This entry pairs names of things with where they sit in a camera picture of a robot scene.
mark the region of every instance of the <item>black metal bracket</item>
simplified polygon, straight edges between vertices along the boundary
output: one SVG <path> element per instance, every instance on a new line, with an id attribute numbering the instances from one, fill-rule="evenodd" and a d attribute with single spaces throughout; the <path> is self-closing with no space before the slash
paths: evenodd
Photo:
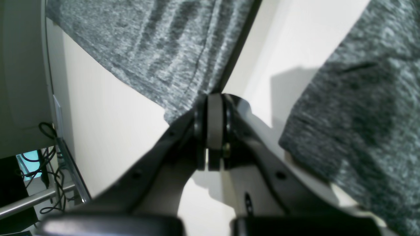
<path id="1" fill-rule="evenodd" d="M 380 235 L 370 218 L 348 215 L 312 193 L 238 113 L 248 103 L 211 94 L 177 119 L 107 191 L 44 220 L 40 235 L 182 235 L 176 217 L 195 170 L 230 172 L 237 199 L 234 235 Z"/>

